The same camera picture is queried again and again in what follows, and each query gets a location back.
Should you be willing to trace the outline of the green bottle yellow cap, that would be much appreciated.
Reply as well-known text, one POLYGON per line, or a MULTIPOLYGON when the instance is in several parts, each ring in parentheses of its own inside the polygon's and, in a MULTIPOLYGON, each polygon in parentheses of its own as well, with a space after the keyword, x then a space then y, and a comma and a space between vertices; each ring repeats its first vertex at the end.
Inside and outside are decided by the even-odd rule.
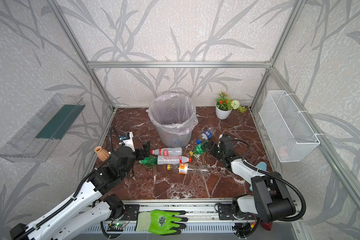
POLYGON ((210 141, 197 140, 197 145, 189 151, 191 157, 199 158, 202 154, 207 152, 207 146, 210 141))
POLYGON ((153 167, 158 164, 158 158, 156 156, 150 155, 143 160, 139 160, 139 163, 148 167, 153 167))

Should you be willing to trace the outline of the white bottle red label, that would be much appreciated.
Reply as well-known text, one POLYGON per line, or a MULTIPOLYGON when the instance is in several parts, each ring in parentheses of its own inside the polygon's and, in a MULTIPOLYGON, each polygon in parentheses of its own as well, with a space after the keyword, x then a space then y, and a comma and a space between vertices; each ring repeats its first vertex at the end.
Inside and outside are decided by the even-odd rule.
POLYGON ((192 158, 185 156, 158 156, 158 165, 178 165, 183 163, 191 163, 192 158))

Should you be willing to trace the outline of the white bottle red cap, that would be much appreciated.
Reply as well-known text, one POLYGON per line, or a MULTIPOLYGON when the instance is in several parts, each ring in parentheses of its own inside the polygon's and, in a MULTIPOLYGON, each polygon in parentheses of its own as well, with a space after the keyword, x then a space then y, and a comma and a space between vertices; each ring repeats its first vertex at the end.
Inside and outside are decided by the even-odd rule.
POLYGON ((181 156, 182 154, 183 154, 183 149, 180 147, 151 150, 151 155, 154 156, 181 156))

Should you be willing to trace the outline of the clear bottle orange label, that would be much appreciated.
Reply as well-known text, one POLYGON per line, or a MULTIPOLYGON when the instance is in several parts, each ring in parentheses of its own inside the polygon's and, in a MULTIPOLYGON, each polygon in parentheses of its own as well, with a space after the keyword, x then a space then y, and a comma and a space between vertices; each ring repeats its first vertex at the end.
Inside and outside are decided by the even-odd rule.
POLYGON ((199 176, 208 176, 210 174, 210 169, 205 165, 194 165, 194 164, 178 164, 178 165, 167 165, 167 170, 181 175, 199 175, 199 176))

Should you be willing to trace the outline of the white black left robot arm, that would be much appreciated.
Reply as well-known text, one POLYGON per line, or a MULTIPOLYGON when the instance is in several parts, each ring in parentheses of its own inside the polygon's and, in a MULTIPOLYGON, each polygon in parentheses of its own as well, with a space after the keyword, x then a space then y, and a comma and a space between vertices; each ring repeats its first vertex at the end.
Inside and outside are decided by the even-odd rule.
POLYGON ((149 157, 150 146, 150 142, 146 142, 137 150, 128 145, 119 147, 103 164, 80 181, 71 196, 37 220, 13 227, 10 231, 11 239, 71 240, 96 223, 109 218, 121 218, 126 207, 116 195, 104 198, 83 214, 81 211, 119 184, 129 174, 136 160, 149 157))

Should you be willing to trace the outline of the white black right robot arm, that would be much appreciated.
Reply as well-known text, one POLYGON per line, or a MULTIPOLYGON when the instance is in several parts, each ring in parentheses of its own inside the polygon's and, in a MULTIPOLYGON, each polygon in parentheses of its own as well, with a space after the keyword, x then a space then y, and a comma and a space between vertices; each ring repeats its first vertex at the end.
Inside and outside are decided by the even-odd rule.
POLYGON ((220 137, 219 143, 205 142, 207 153, 218 159, 232 173, 250 183, 252 187, 253 196, 237 198, 234 206, 242 213, 257 215, 265 223, 298 220, 301 216, 296 214, 289 189, 295 192, 298 190, 285 181, 279 173, 261 170, 245 160, 244 156, 237 155, 234 142, 243 141, 224 134, 220 137))

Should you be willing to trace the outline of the grey mesh waste bin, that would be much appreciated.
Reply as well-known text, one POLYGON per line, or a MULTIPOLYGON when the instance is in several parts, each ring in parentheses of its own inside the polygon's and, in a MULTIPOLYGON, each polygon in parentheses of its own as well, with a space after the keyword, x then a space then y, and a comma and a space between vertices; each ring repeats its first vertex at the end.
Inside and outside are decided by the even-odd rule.
POLYGON ((169 93, 157 97, 147 110, 166 147, 186 147, 198 124, 197 110, 188 96, 169 93))

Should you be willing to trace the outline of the clear plastic bin liner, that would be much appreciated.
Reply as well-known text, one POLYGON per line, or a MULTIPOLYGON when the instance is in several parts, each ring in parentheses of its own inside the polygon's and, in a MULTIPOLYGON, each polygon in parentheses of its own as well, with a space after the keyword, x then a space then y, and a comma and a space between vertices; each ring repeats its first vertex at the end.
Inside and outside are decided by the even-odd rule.
POLYGON ((192 99, 179 93, 157 97, 147 110, 151 122, 166 133, 186 135, 199 123, 192 99))

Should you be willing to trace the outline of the small pepsi bottle blue label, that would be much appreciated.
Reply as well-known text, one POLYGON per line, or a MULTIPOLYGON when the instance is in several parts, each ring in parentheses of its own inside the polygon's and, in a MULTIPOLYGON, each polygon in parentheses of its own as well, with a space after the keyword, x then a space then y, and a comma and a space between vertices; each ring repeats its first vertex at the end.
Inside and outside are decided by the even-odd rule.
POLYGON ((215 130, 213 128, 208 128, 201 133, 201 139, 197 140, 197 144, 201 144, 203 142, 209 141, 213 136, 215 130))

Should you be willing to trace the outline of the terracotta ribbed vase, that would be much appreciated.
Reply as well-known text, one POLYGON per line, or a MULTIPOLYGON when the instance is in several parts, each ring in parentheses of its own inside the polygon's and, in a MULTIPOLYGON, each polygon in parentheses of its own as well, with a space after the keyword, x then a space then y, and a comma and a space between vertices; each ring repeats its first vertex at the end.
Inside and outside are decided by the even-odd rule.
POLYGON ((110 153, 101 146, 95 147, 94 152, 102 162, 105 162, 110 157, 110 153))

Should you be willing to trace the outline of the potted plant white pot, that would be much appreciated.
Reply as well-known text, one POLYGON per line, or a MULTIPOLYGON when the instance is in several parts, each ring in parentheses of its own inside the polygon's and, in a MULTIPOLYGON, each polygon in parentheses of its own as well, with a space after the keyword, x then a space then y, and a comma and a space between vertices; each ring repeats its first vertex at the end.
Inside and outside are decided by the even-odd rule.
POLYGON ((242 106, 238 100, 232 100, 228 94, 220 92, 216 98, 216 115, 218 119, 227 119, 232 110, 237 110, 240 113, 247 111, 246 107, 242 106))

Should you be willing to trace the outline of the green work glove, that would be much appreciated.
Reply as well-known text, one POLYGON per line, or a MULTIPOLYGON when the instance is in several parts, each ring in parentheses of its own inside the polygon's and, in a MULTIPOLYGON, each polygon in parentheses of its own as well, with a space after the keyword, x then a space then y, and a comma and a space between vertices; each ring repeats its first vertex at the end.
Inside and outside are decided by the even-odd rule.
POLYGON ((153 210, 138 215, 136 232, 149 232, 160 236, 179 235, 184 230, 188 218, 185 211, 153 210))

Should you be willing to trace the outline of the green circuit board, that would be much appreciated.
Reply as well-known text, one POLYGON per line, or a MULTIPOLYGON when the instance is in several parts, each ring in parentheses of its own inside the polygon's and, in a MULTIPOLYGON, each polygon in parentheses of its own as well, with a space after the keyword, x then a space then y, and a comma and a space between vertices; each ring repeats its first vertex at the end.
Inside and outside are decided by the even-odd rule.
POLYGON ((128 223, 119 223, 114 222, 108 224, 106 230, 107 232, 115 233, 115 232, 123 232, 127 229, 128 223))

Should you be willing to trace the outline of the red plastic cup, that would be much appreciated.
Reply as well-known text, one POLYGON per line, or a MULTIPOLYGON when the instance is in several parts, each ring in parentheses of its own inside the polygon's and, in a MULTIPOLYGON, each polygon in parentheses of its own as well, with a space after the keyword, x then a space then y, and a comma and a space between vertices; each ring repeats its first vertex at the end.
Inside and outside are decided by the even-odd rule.
POLYGON ((263 221, 260 222, 261 227, 266 231, 271 231, 273 223, 264 223, 263 221))

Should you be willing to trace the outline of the clear acrylic wall shelf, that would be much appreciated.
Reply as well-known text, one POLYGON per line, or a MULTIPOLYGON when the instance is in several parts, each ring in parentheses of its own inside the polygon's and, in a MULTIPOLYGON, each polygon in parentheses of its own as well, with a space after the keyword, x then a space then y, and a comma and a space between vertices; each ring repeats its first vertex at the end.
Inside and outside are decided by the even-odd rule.
POLYGON ((44 163, 85 108, 82 97, 55 94, 1 149, 11 163, 44 163))

